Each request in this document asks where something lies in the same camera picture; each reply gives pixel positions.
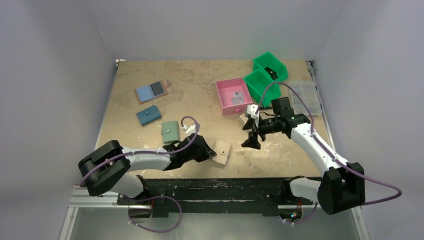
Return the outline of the beige card holder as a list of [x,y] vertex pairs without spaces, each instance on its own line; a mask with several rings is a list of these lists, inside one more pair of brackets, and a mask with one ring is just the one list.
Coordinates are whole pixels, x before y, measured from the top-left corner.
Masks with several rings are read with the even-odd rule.
[[228,142],[216,140],[212,148],[216,156],[212,157],[211,160],[218,164],[226,165],[230,157],[231,147],[232,145]]
[[249,120],[244,114],[241,114],[239,117],[238,117],[238,120],[241,122],[241,124],[244,126],[246,123],[247,123],[247,121]]

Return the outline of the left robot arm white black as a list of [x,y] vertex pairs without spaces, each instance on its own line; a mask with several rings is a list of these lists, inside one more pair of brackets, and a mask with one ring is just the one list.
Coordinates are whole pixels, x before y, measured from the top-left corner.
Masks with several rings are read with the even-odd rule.
[[133,175],[133,171],[170,171],[187,162],[200,163],[216,155],[204,137],[195,133],[156,149],[130,149],[110,140],[78,163],[82,175],[79,185],[90,196],[114,192],[142,205],[149,199],[149,188],[144,178]]

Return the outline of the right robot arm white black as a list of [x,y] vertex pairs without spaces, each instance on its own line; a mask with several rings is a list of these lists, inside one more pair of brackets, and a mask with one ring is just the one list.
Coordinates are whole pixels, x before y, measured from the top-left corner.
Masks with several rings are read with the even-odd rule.
[[271,106],[273,114],[268,118],[260,116],[258,105],[246,107],[247,122],[243,129],[248,131],[248,139],[242,147],[259,150],[260,141],[264,141],[266,135],[282,133],[307,154],[321,173],[320,181],[304,176],[285,179],[278,196],[288,204],[299,198],[308,199],[318,203],[328,215],[364,204],[365,180],[361,177],[364,168],[358,162],[350,163],[339,156],[323,141],[312,120],[294,112],[287,97],[272,100]]

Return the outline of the cards in pink box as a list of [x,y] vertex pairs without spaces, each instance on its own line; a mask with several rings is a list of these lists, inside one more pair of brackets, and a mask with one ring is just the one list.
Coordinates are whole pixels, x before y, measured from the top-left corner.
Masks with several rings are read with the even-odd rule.
[[242,91],[234,91],[232,93],[231,103],[233,105],[242,105],[245,103]]

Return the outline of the green card holder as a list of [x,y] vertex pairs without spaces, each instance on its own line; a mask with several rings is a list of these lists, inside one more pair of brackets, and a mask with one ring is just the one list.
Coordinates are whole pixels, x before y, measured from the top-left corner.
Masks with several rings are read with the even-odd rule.
[[180,140],[179,123],[167,121],[161,124],[161,136],[164,144],[170,144]]

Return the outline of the blue card holder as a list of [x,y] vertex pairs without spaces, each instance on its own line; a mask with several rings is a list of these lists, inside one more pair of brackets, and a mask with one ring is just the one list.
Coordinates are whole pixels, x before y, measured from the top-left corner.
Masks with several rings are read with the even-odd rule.
[[156,105],[152,105],[136,113],[136,117],[141,126],[145,126],[162,118],[162,115]]

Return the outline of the open brown card holder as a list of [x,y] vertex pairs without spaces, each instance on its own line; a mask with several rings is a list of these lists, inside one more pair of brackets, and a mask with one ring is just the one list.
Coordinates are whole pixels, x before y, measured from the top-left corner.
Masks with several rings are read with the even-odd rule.
[[156,81],[154,83],[143,85],[134,90],[138,103],[141,105],[143,103],[152,101],[154,99],[163,97],[168,94],[168,87],[170,86],[170,81]]

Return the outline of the pink box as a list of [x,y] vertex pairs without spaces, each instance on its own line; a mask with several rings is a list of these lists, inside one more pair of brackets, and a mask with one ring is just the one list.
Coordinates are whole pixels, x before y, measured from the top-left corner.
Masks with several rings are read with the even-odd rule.
[[253,104],[247,84],[242,77],[219,80],[215,83],[223,116],[244,113]]

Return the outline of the front green bin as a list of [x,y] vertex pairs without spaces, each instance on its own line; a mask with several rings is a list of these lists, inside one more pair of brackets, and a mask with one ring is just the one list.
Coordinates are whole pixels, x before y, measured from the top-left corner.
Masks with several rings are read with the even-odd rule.
[[[248,91],[252,99],[257,103],[260,102],[264,95],[266,87],[273,83],[271,76],[264,70],[258,68],[243,78],[247,85]],[[262,106],[268,107],[271,105],[272,100],[281,97],[281,91],[278,84],[272,85],[265,93]]]

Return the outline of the green bin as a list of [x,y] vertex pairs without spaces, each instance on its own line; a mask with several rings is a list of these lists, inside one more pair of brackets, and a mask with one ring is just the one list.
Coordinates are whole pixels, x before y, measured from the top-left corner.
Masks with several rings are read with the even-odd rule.
[[278,74],[278,79],[276,81],[282,82],[289,78],[287,67],[269,51],[254,58],[252,62],[254,71],[256,69],[264,70],[265,67],[270,67],[275,70]]
[[[247,85],[248,91],[252,99],[257,103],[260,102],[264,95],[266,87],[273,83],[271,76],[264,70],[258,68],[243,78]],[[265,93],[262,106],[268,107],[271,105],[272,100],[281,97],[281,91],[278,84],[272,85]]]

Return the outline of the clear screw organizer box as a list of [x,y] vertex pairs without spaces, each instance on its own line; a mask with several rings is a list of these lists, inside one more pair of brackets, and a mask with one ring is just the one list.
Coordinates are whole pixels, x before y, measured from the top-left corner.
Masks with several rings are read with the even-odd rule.
[[[300,96],[313,116],[322,114],[322,107],[313,81],[296,81],[288,84]],[[299,98],[289,89],[288,97],[295,114],[309,115]]]

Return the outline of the black object in bin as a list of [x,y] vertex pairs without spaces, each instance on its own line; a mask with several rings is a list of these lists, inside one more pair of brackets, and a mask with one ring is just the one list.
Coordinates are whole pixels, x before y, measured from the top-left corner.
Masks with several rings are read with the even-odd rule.
[[270,76],[270,78],[275,81],[279,78],[278,73],[273,70],[272,68],[270,68],[269,66],[265,67],[264,70],[268,73],[268,75]]

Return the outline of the rear green bin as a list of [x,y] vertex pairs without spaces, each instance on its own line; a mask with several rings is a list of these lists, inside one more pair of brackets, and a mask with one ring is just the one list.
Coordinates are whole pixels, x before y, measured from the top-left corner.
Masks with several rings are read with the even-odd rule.
[[278,74],[278,79],[276,81],[282,82],[289,78],[287,67],[269,51],[254,58],[252,62],[254,71],[256,69],[264,70],[265,67],[270,67],[275,70]]

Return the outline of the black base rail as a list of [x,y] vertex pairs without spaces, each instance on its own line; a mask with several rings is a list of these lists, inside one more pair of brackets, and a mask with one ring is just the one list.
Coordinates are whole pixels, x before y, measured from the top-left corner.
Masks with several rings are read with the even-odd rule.
[[153,217],[170,213],[261,214],[274,217],[282,209],[296,209],[286,177],[146,179],[148,195],[131,199],[119,194],[121,206],[153,207]]

